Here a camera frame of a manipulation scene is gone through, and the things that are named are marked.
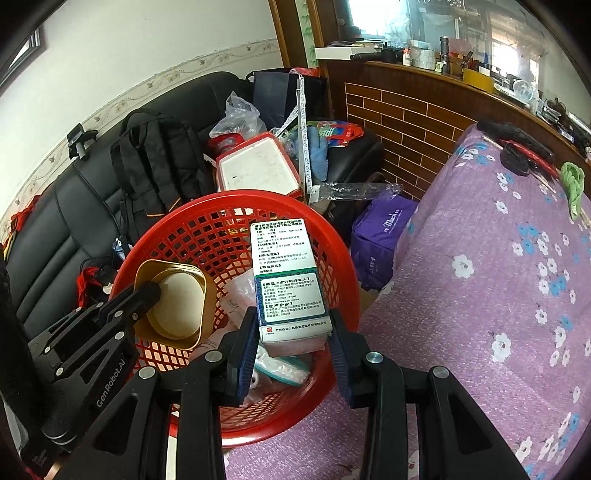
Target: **clear plastic bag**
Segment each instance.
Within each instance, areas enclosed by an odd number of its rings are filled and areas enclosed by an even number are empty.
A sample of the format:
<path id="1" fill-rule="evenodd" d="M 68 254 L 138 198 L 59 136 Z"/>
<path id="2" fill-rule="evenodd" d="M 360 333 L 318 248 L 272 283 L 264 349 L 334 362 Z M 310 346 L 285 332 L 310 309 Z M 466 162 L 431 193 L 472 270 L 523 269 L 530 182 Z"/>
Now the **clear plastic bag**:
<path id="1" fill-rule="evenodd" d="M 402 191 L 402 186 L 391 183 L 323 183 L 318 191 L 318 199 L 322 200 L 373 200 L 382 195 L 395 197 Z"/>
<path id="2" fill-rule="evenodd" d="M 232 92 L 226 100 L 226 116 L 209 132 L 211 138 L 240 134 L 248 140 L 267 131 L 256 107 Z"/>

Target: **green cloth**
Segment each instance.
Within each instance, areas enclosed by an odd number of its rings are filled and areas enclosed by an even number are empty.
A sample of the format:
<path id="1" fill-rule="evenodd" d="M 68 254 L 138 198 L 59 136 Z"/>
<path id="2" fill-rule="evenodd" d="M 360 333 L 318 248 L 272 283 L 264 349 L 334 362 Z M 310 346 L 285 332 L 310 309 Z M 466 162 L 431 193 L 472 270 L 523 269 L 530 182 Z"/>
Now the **green cloth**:
<path id="1" fill-rule="evenodd" d="M 569 213 L 575 220 L 581 212 L 581 198 L 585 187 L 585 173 L 571 162 L 565 162 L 560 169 L 560 181 L 569 200 Z"/>

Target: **black cable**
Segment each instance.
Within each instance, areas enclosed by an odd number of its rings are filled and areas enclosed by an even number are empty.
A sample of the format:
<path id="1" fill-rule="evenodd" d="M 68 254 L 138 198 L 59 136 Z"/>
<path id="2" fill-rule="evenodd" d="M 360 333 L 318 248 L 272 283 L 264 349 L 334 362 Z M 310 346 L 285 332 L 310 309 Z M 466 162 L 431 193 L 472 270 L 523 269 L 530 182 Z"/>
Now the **black cable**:
<path id="1" fill-rule="evenodd" d="M 121 229 L 121 225 L 117 221 L 117 218 L 115 217 L 115 214 L 109 208 L 109 205 L 107 204 L 106 200 L 102 196 L 99 195 L 99 193 L 95 190 L 95 188 L 90 184 L 90 182 L 82 174 L 82 172 L 78 168 L 78 165 L 77 165 L 75 159 L 74 159 L 74 161 L 72 163 L 73 163 L 74 169 L 77 171 L 78 176 L 80 177 L 80 179 L 85 183 L 85 185 L 90 189 L 90 191 L 95 195 L 95 197 L 99 199 L 99 201 L 103 204 L 103 206 L 105 207 L 105 209 L 107 210 L 107 212 L 109 213 L 109 215 L 111 216 L 111 218 L 113 219 L 113 222 L 115 224 L 115 227 L 117 228 L 117 232 L 119 233 L 119 241 L 121 243 L 121 248 L 123 248 L 123 244 L 124 244 L 124 242 L 127 242 L 127 238 L 126 238 L 125 234 L 123 233 L 123 230 Z M 113 265 L 113 261 L 115 259 L 115 249 L 114 248 L 111 248 L 111 251 L 112 251 L 112 253 L 111 253 L 110 261 L 111 261 L 111 265 Z M 86 260 L 84 260 L 80 264 L 80 272 L 82 272 L 83 266 L 84 266 L 84 264 L 86 262 L 88 262 L 90 260 L 99 260 L 101 258 L 108 258 L 108 255 L 105 256 L 105 257 L 98 257 L 97 259 L 93 259 L 92 257 L 90 257 L 90 255 L 88 255 L 88 258 Z"/>

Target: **yellow container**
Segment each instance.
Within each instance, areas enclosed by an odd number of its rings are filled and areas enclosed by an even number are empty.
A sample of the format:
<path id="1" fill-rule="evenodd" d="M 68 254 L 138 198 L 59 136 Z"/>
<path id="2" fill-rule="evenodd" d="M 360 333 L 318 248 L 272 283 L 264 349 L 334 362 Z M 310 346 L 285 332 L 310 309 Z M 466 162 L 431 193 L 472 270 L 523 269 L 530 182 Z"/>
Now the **yellow container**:
<path id="1" fill-rule="evenodd" d="M 491 77 L 487 77 L 476 70 L 464 69 L 463 78 L 464 83 L 479 90 L 484 90 L 488 93 L 494 93 L 495 91 L 495 81 Z"/>
<path id="2" fill-rule="evenodd" d="M 160 285 L 160 301 L 134 325 L 137 336 L 190 350 L 212 334 L 217 287 L 206 272 L 193 265 L 146 260 L 134 289 L 148 281 Z"/>

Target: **purple floral bedsheet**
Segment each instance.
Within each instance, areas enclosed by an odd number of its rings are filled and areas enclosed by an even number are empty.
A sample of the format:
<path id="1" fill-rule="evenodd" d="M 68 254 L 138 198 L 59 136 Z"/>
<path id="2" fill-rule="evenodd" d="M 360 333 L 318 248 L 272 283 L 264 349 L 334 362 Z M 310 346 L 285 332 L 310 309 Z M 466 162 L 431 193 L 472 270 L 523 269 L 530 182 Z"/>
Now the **purple floral bedsheet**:
<path id="1" fill-rule="evenodd" d="M 591 416 L 591 230 L 570 220 L 558 184 L 511 174 L 475 127 L 460 142 L 360 332 L 404 367 L 448 367 L 530 478 L 550 480 Z M 355 480 L 365 414 L 333 391 L 287 432 L 231 451 L 228 479 Z M 418 478 L 413 421 L 410 408 L 408 477 Z"/>

